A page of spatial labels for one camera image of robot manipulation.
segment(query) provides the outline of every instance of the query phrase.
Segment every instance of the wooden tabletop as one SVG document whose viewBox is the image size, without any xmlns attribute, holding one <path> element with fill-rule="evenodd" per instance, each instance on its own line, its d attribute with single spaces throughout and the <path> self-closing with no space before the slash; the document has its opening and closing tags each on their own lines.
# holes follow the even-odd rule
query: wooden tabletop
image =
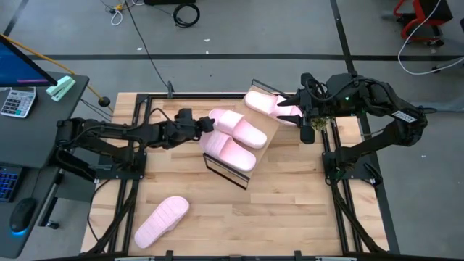
<svg viewBox="0 0 464 261">
<path fill-rule="evenodd" d="M 112 122 L 131 124 L 136 95 L 118 95 Z M 239 102 L 238 99 L 159 99 L 154 101 L 153 108 L 163 109 L 170 117 L 181 108 L 192 108 L 198 119 L 214 108 L 234 109 Z M 151 123 L 160 120 L 164 119 L 159 112 L 150 118 Z M 337 123 L 344 146 L 362 141 L 355 117 L 338 118 Z M 334 150 L 332 133 L 328 130 Z M 118 146 L 127 144 L 111 142 Z M 195 142 L 170 150 L 147 149 L 146 174 L 138 189 L 129 254 L 165 255 L 166 250 L 173 250 L 176 256 L 288 256 L 294 250 L 301 250 L 303 255 L 341 254 L 334 202 L 330 187 L 324 182 L 323 150 L 321 135 L 316 133 L 315 143 L 306 145 L 299 141 L 297 128 L 281 125 L 245 191 L 211 173 Z M 90 221 L 97 236 L 112 222 L 119 184 L 110 181 L 95 196 Z M 350 181 L 350 185 L 358 219 L 376 243 L 388 249 L 373 187 L 362 181 Z M 133 240 L 134 233 L 169 196 L 185 197 L 191 204 L 188 214 L 173 231 L 150 247 L 139 249 Z M 351 228 L 345 221 L 350 249 L 354 250 Z M 117 249 L 122 245 L 124 226 L 125 221 L 120 227 Z M 87 227 L 82 251 L 95 243 Z"/>
</svg>

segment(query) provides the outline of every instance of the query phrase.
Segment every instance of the gray floor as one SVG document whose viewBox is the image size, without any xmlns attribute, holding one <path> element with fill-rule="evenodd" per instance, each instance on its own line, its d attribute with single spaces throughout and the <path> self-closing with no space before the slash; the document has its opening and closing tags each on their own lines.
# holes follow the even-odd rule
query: gray floor
<svg viewBox="0 0 464 261">
<path fill-rule="evenodd" d="M 20 1 L 0 0 L 0 32 Z M 106 0 L 116 4 L 116 0 Z M 447 38 L 464 42 L 458 21 L 464 3 L 448 0 L 455 19 L 443 27 Z M 356 55 L 395 55 L 402 45 L 400 27 L 382 20 L 381 11 L 395 0 L 338 0 L 349 48 Z M 172 18 L 153 7 L 131 10 L 152 54 L 342 54 L 330 1 L 327 0 L 198 0 L 202 17 L 197 26 L 180 29 Z M 171 12 L 174 6 L 162 6 Z M 144 54 L 127 11 L 118 27 L 97 0 L 30 0 L 10 36 L 44 54 Z M 452 44 L 435 50 L 421 43 L 405 54 L 464 54 Z M 61 61 L 88 75 L 94 87 L 115 102 L 121 91 L 164 91 L 146 60 Z M 284 91 L 299 87 L 299 75 L 311 72 L 319 80 L 346 72 L 344 61 L 270 60 L 155 60 L 176 91 L 245 91 L 253 78 Z M 60 71 L 48 62 L 46 70 Z M 406 62 L 414 71 L 429 70 L 435 62 Z M 450 102 L 463 95 L 464 72 L 452 69 L 438 75 L 411 76 L 396 62 L 355 62 L 360 74 L 384 80 L 409 102 Z M 95 104 L 89 91 L 84 99 Z M 75 116 L 99 118 L 80 104 Z M 370 117 L 371 129 L 388 119 Z M 390 147 L 378 153 L 391 214 L 403 254 L 464 257 L 464 179 L 460 114 L 429 117 L 423 139 L 410 148 Z M 58 231 L 35 228 L 19 260 L 75 255 L 85 228 L 88 203 L 59 201 L 53 220 Z"/>
</svg>

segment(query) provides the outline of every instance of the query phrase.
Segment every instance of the pink slipper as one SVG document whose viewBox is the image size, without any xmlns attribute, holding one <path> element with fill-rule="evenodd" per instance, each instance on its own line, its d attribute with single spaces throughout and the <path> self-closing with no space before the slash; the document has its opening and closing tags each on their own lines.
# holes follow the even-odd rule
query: pink slipper
<svg viewBox="0 0 464 261">
<path fill-rule="evenodd" d="M 237 141 L 255 149 L 266 145 L 268 137 L 261 130 L 256 129 L 244 116 L 225 109 L 214 109 L 210 118 L 215 119 L 215 129 L 232 136 Z"/>
<path fill-rule="evenodd" d="M 272 94 L 261 94 L 257 91 L 249 91 L 245 96 L 245 104 L 251 109 L 254 109 L 265 115 L 269 115 L 270 117 L 285 125 L 295 126 L 294 123 L 277 118 L 277 116 L 302 116 L 302 111 L 296 106 L 277 106 L 279 102 L 283 102 L 285 100 L 286 99 L 280 95 L 276 96 Z"/>
<path fill-rule="evenodd" d="M 137 246 L 142 249 L 149 247 L 164 233 L 174 229 L 188 210 L 189 202 L 183 197 L 172 196 L 163 200 L 137 230 Z"/>
<path fill-rule="evenodd" d="M 218 130 L 203 133 L 199 143 L 204 152 L 237 170 L 247 172 L 256 165 L 253 153 L 240 147 L 231 136 Z"/>
</svg>

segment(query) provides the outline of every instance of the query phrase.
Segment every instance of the white cable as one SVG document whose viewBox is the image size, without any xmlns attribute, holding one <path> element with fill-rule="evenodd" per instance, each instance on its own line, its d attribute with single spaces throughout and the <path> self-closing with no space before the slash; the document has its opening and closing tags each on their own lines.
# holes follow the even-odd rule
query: white cable
<svg viewBox="0 0 464 261">
<path fill-rule="evenodd" d="M 410 72 L 409 70 L 407 70 L 405 68 L 405 66 L 401 63 L 401 59 L 399 58 L 401 56 L 401 53 L 403 52 L 403 49 L 405 48 L 407 42 L 411 39 L 411 36 L 413 36 L 413 34 L 416 32 L 417 29 L 419 29 L 424 23 L 426 23 L 428 21 L 428 19 L 430 19 L 430 17 L 435 13 L 436 9 L 438 8 L 438 6 L 440 5 L 440 2 L 442 0 L 439 0 L 438 3 L 436 4 L 434 10 L 432 10 L 432 12 L 430 13 L 430 15 L 427 17 L 427 19 L 425 19 L 416 29 L 414 29 L 414 31 L 407 37 L 405 43 L 403 44 L 403 46 L 401 47 L 401 49 L 399 50 L 399 53 L 398 53 L 398 62 L 399 62 L 399 65 L 401 65 L 401 67 L 403 68 L 403 70 L 406 72 L 406 73 L 409 73 L 411 75 L 428 75 L 430 73 L 435 73 L 435 72 L 438 72 L 438 71 L 441 71 L 441 70 L 444 70 L 444 69 L 447 69 L 447 68 L 450 68 L 450 67 L 453 67 L 459 63 L 461 63 L 462 61 L 464 61 L 464 57 L 462 59 L 460 59 L 459 61 L 451 64 L 451 65 L 447 65 L 445 67 L 441 67 L 441 68 L 438 68 L 438 69 L 435 69 L 435 70 L 431 70 L 429 72 Z"/>
<path fill-rule="evenodd" d="M 115 9 L 115 14 L 113 15 L 113 17 L 111 18 L 111 24 L 114 25 L 114 26 L 118 26 L 120 23 L 123 22 L 123 14 L 121 12 L 119 12 L 119 10 L 116 10 Z M 121 20 L 119 20 L 119 22 L 115 23 L 115 17 L 117 15 L 120 15 L 121 16 Z"/>
<path fill-rule="evenodd" d="M 137 4 L 137 3 L 136 3 L 137 1 L 138 1 L 138 0 L 132 0 L 132 4 L 139 5 L 139 6 L 145 4 L 145 3 Z"/>
</svg>

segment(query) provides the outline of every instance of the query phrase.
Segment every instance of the monitor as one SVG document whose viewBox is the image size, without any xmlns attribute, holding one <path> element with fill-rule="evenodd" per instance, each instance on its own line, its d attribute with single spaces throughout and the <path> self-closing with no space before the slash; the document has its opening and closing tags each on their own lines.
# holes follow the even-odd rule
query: monitor
<svg viewBox="0 0 464 261">
<path fill-rule="evenodd" d="M 0 35 L 0 87 L 55 86 L 57 82 Z"/>
</svg>

